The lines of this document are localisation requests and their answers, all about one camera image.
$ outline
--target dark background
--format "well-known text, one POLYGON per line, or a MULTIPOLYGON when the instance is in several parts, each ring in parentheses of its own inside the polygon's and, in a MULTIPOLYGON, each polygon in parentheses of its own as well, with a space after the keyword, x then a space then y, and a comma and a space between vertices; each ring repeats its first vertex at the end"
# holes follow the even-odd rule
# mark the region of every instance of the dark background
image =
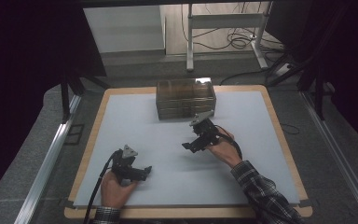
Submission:
POLYGON ((0 2, 0 178, 62 76, 105 76, 80 4, 0 2))
MULTIPOLYGON (((340 2, 344 0, 276 1, 266 31, 288 49, 296 49, 292 52, 294 59, 304 62, 316 49, 340 2)), ((349 2, 346 14, 324 49, 320 72, 324 81, 335 88, 332 102, 358 132, 358 1, 349 2)))

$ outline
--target gray floor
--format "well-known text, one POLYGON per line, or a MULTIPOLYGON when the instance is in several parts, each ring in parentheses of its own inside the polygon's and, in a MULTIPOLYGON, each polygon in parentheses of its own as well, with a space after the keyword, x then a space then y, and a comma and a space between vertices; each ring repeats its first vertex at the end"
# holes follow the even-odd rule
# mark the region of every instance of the gray floor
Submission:
MULTIPOLYGON (((259 69, 253 53, 198 55, 193 73, 186 71, 183 56, 143 57, 137 54, 119 59, 115 58, 115 55, 104 55, 103 62, 108 77, 102 77, 101 80, 115 88, 155 86, 159 79, 184 77, 211 77, 213 83, 218 84, 225 77, 259 69)), ((285 137, 312 203, 313 215, 307 217, 306 221, 358 223, 358 203, 296 90, 297 79, 298 77, 292 77, 277 87, 269 88, 268 92, 282 128, 287 131, 285 137), (293 129, 285 124, 296 126, 299 134, 290 134, 293 129)), ((224 84, 263 84, 264 81, 263 73, 255 73, 229 79, 224 84)), ((84 126, 84 130, 77 144, 76 136, 67 137, 67 144, 62 148, 34 212, 32 223, 81 222, 64 217, 63 208, 103 96, 102 88, 87 80, 83 82, 87 90, 76 112, 74 125, 84 126)), ((38 120, 0 182, 0 223, 13 223, 16 219, 60 125, 61 112, 61 92, 60 88, 56 87, 46 93, 38 120)), ((358 174, 358 134, 339 115, 328 97, 324 98, 324 114, 332 133, 358 174)), ((241 223, 241 220, 213 220, 213 223, 227 222, 241 223)))

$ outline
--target brown box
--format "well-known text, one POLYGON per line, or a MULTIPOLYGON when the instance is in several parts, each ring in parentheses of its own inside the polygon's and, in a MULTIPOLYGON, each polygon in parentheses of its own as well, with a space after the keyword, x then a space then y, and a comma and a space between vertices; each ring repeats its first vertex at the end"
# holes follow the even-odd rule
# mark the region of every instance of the brown box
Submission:
POLYGON ((193 118, 196 113, 214 111, 212 81, 208 77, 161 80, 156 105, 159 119, 193 118))

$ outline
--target wooden frame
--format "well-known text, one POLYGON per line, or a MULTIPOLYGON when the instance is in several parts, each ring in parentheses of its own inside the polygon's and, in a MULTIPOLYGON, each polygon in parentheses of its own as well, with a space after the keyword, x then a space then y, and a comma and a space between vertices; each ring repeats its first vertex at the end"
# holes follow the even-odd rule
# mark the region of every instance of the wooden frame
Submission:
MULTIPOLYGON (((275 129, 275 132, 278 136, 279 142, 282 147, 283 156, 286 159, 288 167, 290 169, 291 175, 295 181, 296 189, 298 191, 298 196, 300 201, 306 201, 308 199, 307 192, 304 189, 300 175, 296 168, 296 164, 293 160, 292 153, 290 152, 289 146, 287 145, 286 139, 284 137, 281 124, 278 121, 275 110, 273 108, 272 102, 269 99, 269 94, 267 89, 264 86, 254 85, 254 86, 214 86, 214 91, 260 91, 264 102, 266 104, 269 116, 272 121, 272 125, 275 129)), ((74 185, 72 186, 71 193, 69 195, 68 201, 73 202, 76 198, 77 191, 80 187, 80 184, 83 180, 83 177, 87 171, 87 167, 90 162, 90 156, 97 139, 97 135, 103 120, 104 111, 106 105, 109 101, 110 95, 113 94, 147 94, 147 93, 156 93, 156 88, 147 87, 147 88, 124 88, 124 89, 109 89, 104 93, 97 117, 94 121, 94 125, 89 136, 89 141, 86 146, 86 150, 83 154, 82 161, 80 163, 79 169, 77 171, 76 179, 74 185)), ((298 213, 302 217, 310 217, 312 215, 312 207, 295 207, 298 213)), ((69 218, 82 218, 86 214, 86 209, 73 209, 65 208, 64 214, 69 218)), ((91 210, 90 216, 93 217, 95 214, 95 209, 91 210)), ((222 206, 222 207, 152 207, 152 208, 123 208, 120 214, 121 218, 223 218, 223 217, 255 217, 255 212, 250 206, 222 206)))

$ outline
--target plaid sleeve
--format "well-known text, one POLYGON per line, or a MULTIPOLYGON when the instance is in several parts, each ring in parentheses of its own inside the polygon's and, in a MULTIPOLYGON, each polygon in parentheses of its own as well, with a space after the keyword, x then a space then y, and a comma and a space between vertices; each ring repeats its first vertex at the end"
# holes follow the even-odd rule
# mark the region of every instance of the plaid sleeve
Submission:
POLYGON ((296 209, 276 190, 275 183, 259 174, 250 162, 241 162, 231 173, 240 184, 259 221, 279 224, 304 223, 296 209))
POLYGON ((97 208, 94 224, 118 224, 120 219, 120 209, 103 207, 97 208))

